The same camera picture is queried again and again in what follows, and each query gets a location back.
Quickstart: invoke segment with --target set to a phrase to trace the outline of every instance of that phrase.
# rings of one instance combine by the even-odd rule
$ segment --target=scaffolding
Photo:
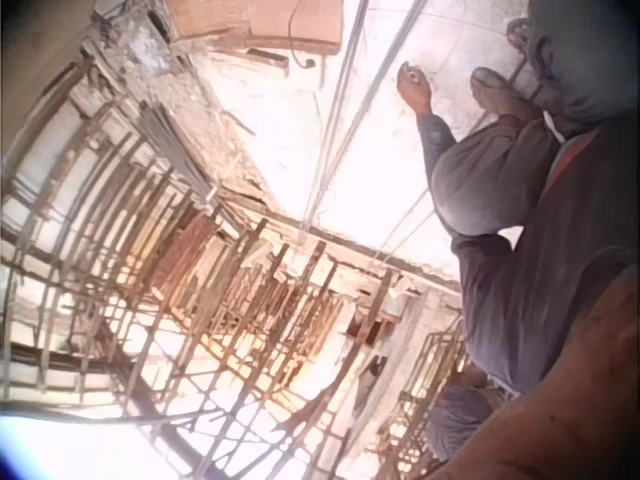
[[[67,69],[6,159],[5,405],[14,413],[89,408],[98,404],[94,393],[108,394],[123,417],[168,419],[139,428],[195,478],[242,478],[265,461],[275,478],[299,452],[317,458],[308,439],[328,431],[330,404],[353,381],[394,272],[380,282],[336,378],[315,398],[296,393],[296,376],[345,302],[331,288],[338,263],[321,285],[310,281],[326,243],[317,242],[298,277],[282,268],[286,243],[249,261],[268,221],[238,227],[224,205],[207,211],[96,68],[85,52]],[[96,74],[101,86],[91,83]],[[33,181],[37,143],[60,128],[60,112],[79,125]],[[41,401],[25,404],[25,389]],[[67,401],[52,403],[52,391]],[[302,411],[285,434],[277,431]]]

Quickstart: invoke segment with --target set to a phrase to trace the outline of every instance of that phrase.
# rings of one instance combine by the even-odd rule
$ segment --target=person
[[[479,368],[469,365],[452,372],[429,409],[426,443],[439,460],[449,460],[503,403]]]
[[[581,311],[545,379],[496,411],[426,478],[640,478],[638,300],[634,265]]]
[[[566,10],[569,4],[575,4],[571,14]],[[467,351],[476,365],[516,395],[531,391],[551,370],[578,312],[592,304],[621,271],[638,262],[637,83],[635,97],[627,87],[629,78],[637,81],[638,56],[637,43],[624,43],[636,35],[635,24],[634,32],[625,30],[627,20],[614,2],[539,0],[530,2],[529,7],[529,50],[533,49],[538,59],[553,60],[545,63],[542,78],[553,79],[546,82],[549,85],[560,85],[558,92],[565,113],[570,112],[574,123],[586,128],[586,134],[558,151],[558,158],[550,160],[552,155],[544,149],[526,157],[545,163],[542,173],[529,170],[526,175],[511,177],[502,175],[501,169],[507,167],[492,170],[492,161],[515,165],[522,160],[513,152],[518,150],[527,126],[519,134],[506,136],[506,147],[499,149],[497,156],[485,147],[493,142],[489,138],[491,132],[503,128],[501,120],[495,129],[490,126],[455,145],[444,121],[430,109],[426,80],[406,82],[410,79],[404,78],[402,72],[398,76],[400,94],[418,117],[435,211],[452,235],[451,248],[459,260]],[[563,12],[568,15],[565,23],[555,18],[555,14]],[[596,17],[597,25],[591,30],[592,22],[587,20]],[[591,33],[599,35],[598,48],[585,52],[580,47],[593,46],[594,41],[588,38]],[[576,43],[580,38],[584,42]],[[630,51],[635,51],[635,56],[629,55]],[[570,56],[569,52],[575,59],[567,60],[569,66],[565,66],[562,61]],[[636,73],[622,75],[629,72],[628,64]],[[595,72],[598,65],[620,78]],[[581,84],[579,77],[588,77],[591,69],[598,82],[589,78]],[[504,86],[489,88],[484,76],[480,80],[486,80],[478,82],[487,92],[486,98],[500,99],[493,104],[503,109],[506,104],[514,104],[511,90]],[[498,90],[504,95],[497,95]],[[488,144],[478,139],[483,136]],[[460,203],[457,212],[443,207],[448,199],[439,198],[439,192],[447,187],[437,183],[446,183],[447,179],[434,171],[440,163],[454,159],[449,148],[454,153],[466,152],[470,162],[484,162],[476,170],[458,170],[467,178],[453,182],[460,183],[460,195],[467,195],[468,203]],[[461,156],[458,160],[462,165],[467,158]],[[513,166],[511,171],[520,166]],[[476,192],[480,209],[469,193],[480,185],[470,179],[475,174],[487,182]],[[532,179],[542,179],[542,183],[530,187]],[[464,231],[461,222],[455,222],[452,214],[457,216],[463,207],[472,212],[466,218],[500,212],[492,210],[492,206],[511,200],[500,199],[500,193],[511,184],[512,191],[538,192],[531,197],[532,204],[526,211],[519,213],[524,228],[514,250],[507,239],[496,233],[511,226],[500,224],[506,217],[485,217],[484,225],[474,226],[483,228],[473,232]]]
[[[498,120],[456,142],[431,110],[424,74],[401,69],[398,91],[418,118],[437,213],[463,235],[523,226],[535,209],[561,142],[579,143],[602,121],[638,103],[637,21],[615,2],[530,2],[530,19],[510,23],[507,39],[526,54],[554,119],[524,99],[500,74],[477,68],[471,91]],[[591,23],[598,18],[595,26]],[[563,146],[563,151],[570,144]]]

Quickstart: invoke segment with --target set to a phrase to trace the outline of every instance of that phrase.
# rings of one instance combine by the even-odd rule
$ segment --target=bright sky
[[[132,426],[0,417],[0,452],[28,480],[178,478]]]

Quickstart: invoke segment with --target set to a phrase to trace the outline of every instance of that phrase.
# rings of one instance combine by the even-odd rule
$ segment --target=construction site
[[[476,66],[536,94],[526,2],[47,8],[3,34],[3,409],[126,425],[166,478],[437,468],[461,289],[395,74],[481,128]]]

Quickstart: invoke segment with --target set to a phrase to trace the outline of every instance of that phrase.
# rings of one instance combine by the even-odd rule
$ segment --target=leg
[[[588,128],[638,103],[637,13],[613,0],[531,0],[528,57]]]
[[[442,154],[431,193],[445,223],[475,236],[524,225],[560,145],[541,111],[496,72],[476,69],[471,89],[499,118]]]

